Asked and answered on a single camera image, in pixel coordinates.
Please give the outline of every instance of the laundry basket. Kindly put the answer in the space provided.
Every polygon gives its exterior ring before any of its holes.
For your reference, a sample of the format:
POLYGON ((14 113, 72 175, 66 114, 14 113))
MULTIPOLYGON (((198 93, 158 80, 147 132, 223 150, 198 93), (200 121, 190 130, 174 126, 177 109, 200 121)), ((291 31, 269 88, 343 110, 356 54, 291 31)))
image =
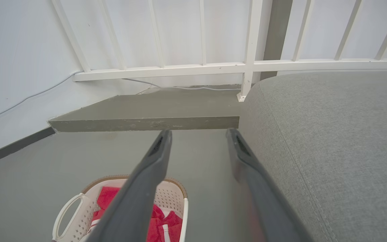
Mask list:
MULTIPOLYGON (((78 242, 88 232, 91 227, 92 216, 100 207, 97 199, 102 187, 122 187, 128 176, 107 176, 92 182, 80 194, 70 199, 59 212, 53 226, 53 240, 56 242, 78 242), (69 221, 63 233, 59 236, 60 222, 68 208, 80 199, 73 217, 69 221)), ((161 208, 164 214, 171 210, 177 216, 183 218, 181 224, 180 242, 184 242, 187 226, 187 193, 184 187, 175 179, 164 179, 156 188, 155 204, 161 208)))

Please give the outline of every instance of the white cable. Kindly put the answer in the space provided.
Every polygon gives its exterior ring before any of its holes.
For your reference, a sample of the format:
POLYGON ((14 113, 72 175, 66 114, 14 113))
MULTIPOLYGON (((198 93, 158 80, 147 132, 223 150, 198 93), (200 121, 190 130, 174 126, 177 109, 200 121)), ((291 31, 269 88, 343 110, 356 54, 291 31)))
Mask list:
MULTIPOLYGON (((70 77, 72 77, 73 75, 77 74, 77 73, 80 73, 80 72, 83 72, 83 71, 78 71, 78 72, 74 72, 73 74, 71 74, 69 77, 67 77, 65 80, 61 81, 60 83, 52 86, 51 88, 48 88, 48 89, 45 89, 44 91, 42 92, 39 92, 37 94, 34 94, 34 95, 31 95, 25 99, 23 99, 21 102, 17 103, 16 105, 13 105, 12 107, 10 107, 9 109, 6 109, 2 112, 0 112, 0 115, 13 109, 14 107, 18 106, 19 104, 23 103, 24 101, 28 100, 29 98, 32 98, 32 97, 35 97, 37 95, 40 95, 44 92, 47 92, 51 89, 54 89, 55 87, 61 85, 62 83, 64 83, 66 80, 68 80, 70 77)), ((136 82, 141 82, 141 83, 146 83, 146 84, 149 84, 149 85, 152 85, 152 86, 155 86, 155 87, 158 87, 158 88, 161 88, 161 89, 165 89, 165 88, 178 88, 178 89, 184 89, 184 90, 199 90, 199 89, 208 89, 208 90, 213 90, 213 91, 229 91, 229 90, 241 90, 241 88, 235 88, 235 89, 215 89, 215 88, 210 88, 210 87, 194 87, 194 88, 188 88, 188 87, 161 87, 161 86, 158 86, 156 84, 153 84, 153 83, 150 83, 150 82, 147 82, 147 81, 140 81, 140 80, 135 80, 135 79, 130 79, 130 78, 123 78, 123 80, 128 80, 128 81, 136 81, 136 82)))

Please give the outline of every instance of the gray sofa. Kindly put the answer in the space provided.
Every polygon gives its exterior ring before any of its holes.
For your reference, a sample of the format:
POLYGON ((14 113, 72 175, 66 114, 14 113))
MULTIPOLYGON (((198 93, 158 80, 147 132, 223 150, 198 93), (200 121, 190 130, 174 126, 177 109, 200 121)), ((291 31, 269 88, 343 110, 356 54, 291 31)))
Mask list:
POLYGON ((387 72, 265 79, 239 131, 314 241, 387 241, 387 72))

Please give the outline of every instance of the red cloth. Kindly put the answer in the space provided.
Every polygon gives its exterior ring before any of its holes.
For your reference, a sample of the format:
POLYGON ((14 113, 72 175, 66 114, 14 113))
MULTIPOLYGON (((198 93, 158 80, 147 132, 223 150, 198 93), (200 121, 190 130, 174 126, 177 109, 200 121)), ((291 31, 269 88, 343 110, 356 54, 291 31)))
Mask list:
MULTIPOLYGON (((105 210, 109 207, 113 198, 116 196, 120 188, 103 187, 99 194, 97 204, 100 210, 93 213, 92 224, 96 219, 101 219, 105 210)), ((171 242, 178 242, 180 240, 181 222, 183 220, 177 216, 174 211, 171 211, 167 217, 164 216, 162 210, 153 204, 152 218, 149 223, 149 231, 147 233, 147 242, 165 242, 163 225, 168 225, 168 234, 171 242)))

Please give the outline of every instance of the basket rim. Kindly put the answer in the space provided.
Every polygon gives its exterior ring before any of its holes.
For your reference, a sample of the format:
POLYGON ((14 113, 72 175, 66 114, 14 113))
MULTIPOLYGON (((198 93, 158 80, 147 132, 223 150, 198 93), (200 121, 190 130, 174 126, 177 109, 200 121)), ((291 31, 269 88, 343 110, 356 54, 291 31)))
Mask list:
MULTIPOLYGON (((96 179, 95 181, 93 181, 92 183, 90 183, 85 189, 83 189, 82 193, 83 194, 86 194, 92 187, 94 187, 95 185, 103 182, 103 181, 108 181, 108 180, 119 180, 119 179, 128 179, 129 178, 129 175, 111 175, 111 176, 104 176, 102 178, 99 178, 99 179, 96 179)), ((174 179, 174 178, 170 178, 170 177, 167 177, 164 179, 164 181, 166 182, 169 182, 169 183, 172 183, 172 184, 175 184, 180 190, 181 190, 181 193, 183 194, 183 198, 186 198, 187 199, 187 192, 186 192, 186 189, 183 187, 183 185, 181 185, 181 183, 174 179)))

